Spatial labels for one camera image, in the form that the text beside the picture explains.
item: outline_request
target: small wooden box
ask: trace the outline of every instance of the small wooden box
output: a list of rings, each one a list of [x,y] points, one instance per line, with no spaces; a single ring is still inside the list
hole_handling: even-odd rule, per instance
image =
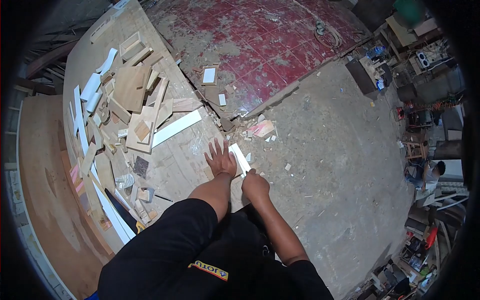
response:
[[[135,54],[142,51],[145,47],[144,38],[140,32],[137,31],[120,44],[120,57],[123,60],[129,60]]]

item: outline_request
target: right hand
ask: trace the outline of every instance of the right hand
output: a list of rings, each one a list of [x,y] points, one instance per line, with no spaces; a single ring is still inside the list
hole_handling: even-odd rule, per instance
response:
[[[270,184],[268,184],[265,178],[256,174],[255,169],[250,169],[247,172],[247,176],[243,179],[241,190],[254,207],[261,205],[265,201],[270,202],[270,197],[268,196]]]

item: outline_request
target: yellow logo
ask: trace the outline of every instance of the yellow logo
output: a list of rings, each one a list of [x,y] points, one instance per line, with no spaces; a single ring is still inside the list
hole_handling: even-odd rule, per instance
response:
[[[215,275],[222,280],[228,281],[228,272],[225,272],[224,270],[221,270],[217,267],[214,267],[214,266],[209,265],[209,264],[204,264],[201,261],[195,261],[193,264],[188,265],[189,268],[192,267],[192,266],[194,266],[194,267],[196,267],[196,268],[198,268],[202,271],[208,272],[212,275]]]

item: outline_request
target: white wood strip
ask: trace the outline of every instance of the white wood strip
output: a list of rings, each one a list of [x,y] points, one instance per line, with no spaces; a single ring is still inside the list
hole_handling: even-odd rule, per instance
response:
[[[167,139],[171,138],[175,134],[181,132],[184,129],[189,128],[190,126],[194,125],[196,122],[199,122],[201,120],[202,120],[202,116],[200,116],[198,109],[195,111],[192,111],[186,116],[181,117],[180,119],[176,120],[175,122],[171,123],[164,129],[154,134],[152,148],[155,146],[158,146],[160,143],[166,141]]]

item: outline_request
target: water bottle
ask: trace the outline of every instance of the water bottle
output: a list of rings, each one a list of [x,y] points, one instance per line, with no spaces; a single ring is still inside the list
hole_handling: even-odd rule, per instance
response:
[[[375,56],[381,55],[385,51],[385,46],[376,46],[372,50],[367,51],[367,57],[372,59]]]

